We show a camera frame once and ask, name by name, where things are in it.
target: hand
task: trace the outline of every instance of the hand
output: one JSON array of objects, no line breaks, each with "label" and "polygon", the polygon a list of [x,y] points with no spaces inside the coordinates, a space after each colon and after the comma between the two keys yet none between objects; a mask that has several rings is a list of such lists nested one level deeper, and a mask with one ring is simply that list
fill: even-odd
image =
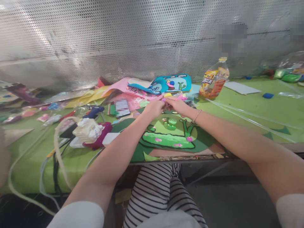
[{"label": "hand", "polygon": [[186,116],[188,118],[192,118],[193,113],[196,112],[196,109],[191,108],[182,100],[175,100],[175,97],[166,97],[166,104],[171,105],[168,107],[168,110],[174,109],[181,116]]},{"label": "hand", "polygon": [[159,117],[160,114],[162,114],[164,107],[165,103],[163,101],[154,100],[147,104],[142,114],[145,117],[149,117],[152,121],[155,118]]}]

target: plastic bottle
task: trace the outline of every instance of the plastic bottle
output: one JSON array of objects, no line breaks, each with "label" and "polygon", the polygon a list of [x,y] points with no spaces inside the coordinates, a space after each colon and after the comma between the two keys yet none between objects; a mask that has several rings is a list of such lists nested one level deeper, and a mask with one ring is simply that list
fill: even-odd
[{"label": "plastic bottle", "polygon": [[207,72],[199,89],[199,94],[204,98],[215,99],[222,90],[225,81],[229,77],[229,70],[226,64],[227,57],[218,59]]}]

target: blue felt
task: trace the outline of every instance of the blue felt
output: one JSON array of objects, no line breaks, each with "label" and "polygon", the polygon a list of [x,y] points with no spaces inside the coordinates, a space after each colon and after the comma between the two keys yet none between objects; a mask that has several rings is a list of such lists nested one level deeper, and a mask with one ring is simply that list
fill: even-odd
[{"label": "blue felt", "polygon": [[144,90],[146,92],[150,92],[153,94],[160,94],[165,92],[168,89],[168,86],[166,84],[166,80],[160,77],[157,77],[152,83],[149,88],[145,88],[139,84],[133,83],[128,84],[128,86],[135,87],[141,90]]},{"label": "blue felt", "polygon": [[174,85],[174,89],[168,86],[166,92],[185,92],[191,89],[191,77],[188,74],[159,76],[158,78],[163,78],[166,83]]},{"label": "blue felt", "polygon": [[271,99],[273,96],[274,96],[274,95],[273,95],[272,93],[265,93],[265,94],[263,95],[263,97],[266,98],[266,99]]}]

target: green table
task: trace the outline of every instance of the green table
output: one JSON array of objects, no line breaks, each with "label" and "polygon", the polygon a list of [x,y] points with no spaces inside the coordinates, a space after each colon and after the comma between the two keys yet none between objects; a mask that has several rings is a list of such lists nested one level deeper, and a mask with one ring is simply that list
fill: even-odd
[{"label": "green table", "polygon": [[[288,123],[295,126],[304,126],[304,100],[279,96],[279,92],[291,92],[292,89],[284,85],[277,80],[269,80],[265,77],[253,78],[251,80],[235,79],[234,81],[240,82],[244,85],[251,86],[259,89],[261,93],[240,95],[230,89],[223,88],[221,94],[216,98],[216,102],[230,105],[235,108],[243,109],[248,112],[258,114],[279,122]],[[297,89],[304,94],[304,87],[297,86]],[[272,99],[265,99],[262,97],[264,93],[273,93],[275,96]],[[222,117],[224,119],[236,122],[242,126],[248,127],[261,134],[268,133],[266,130],[253,125],[252,123],[231,114],[214,104],[200,99],[197,103],[198,109]],[[71,109],[65,109],[58,112],[58,114],[65,115],[71,112]],[[256,117],[252,117],[243,113],[239,113],[246,116],[268,128],[282,129],[280,124],[272,123],[266,120],[262,120]],[[33,131],[26,134],[12,145],[8,147],[8,150],[12,154],[12,160],[16,159],[20,152],[22,152],[27,146],[35,140],[42,132],[42,123],[36,119],[42,115],[42,112],[28,118],[24,118],[19,122],[13,124],[3,125],[4,129],[29,129],[34,128]],[[108,122],[113,122],[114,117],[105,115],[105,119]],[[41,163],[45,160],[46,156],[54,148],[53,136],[54,128],[58,124],[54,124],[52,129],[49,129],[45,136],[29,151],[15,166],[13,170],[13,184],[15,188],[21,193],[37,193],[39,192],[39,169]],[[287,135],[295,142],[304,142],[304,131],[288,128],[291,135]],[[276,135],[273,135],[273,140],[279,143],[290,143]],[[85,167],[90,159],[96,154],[96,151],[92,151],[88,148],[73,149],[68,147],[63,155],[63,161],[66,166],[68,175],[73,184],[76,184],[79,178],[83,175]],[[63,192],[70,192],[69,188],[65,184],[62,173],[58,174],[59,184]],[[48,162],[44,173],[45,189],[49,193],[54,192],[53,183],[53,161]],[[0,192],[10,192],[8,187],[4,187]]]}]

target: metal mesh panel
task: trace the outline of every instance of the metal mesh panel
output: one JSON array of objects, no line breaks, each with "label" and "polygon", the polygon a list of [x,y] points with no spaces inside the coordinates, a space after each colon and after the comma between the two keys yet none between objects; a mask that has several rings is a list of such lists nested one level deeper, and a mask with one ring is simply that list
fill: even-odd
[{"label": "metal mesh panel", "polygon": [[127,75],[200,81],[219,57],[215,27],[238,24],[247,54],[229,53],[231,77],[260,74],[304,48],[290,41],[301,9],[300,0],[0,0],[0,79],[54,90]]}]

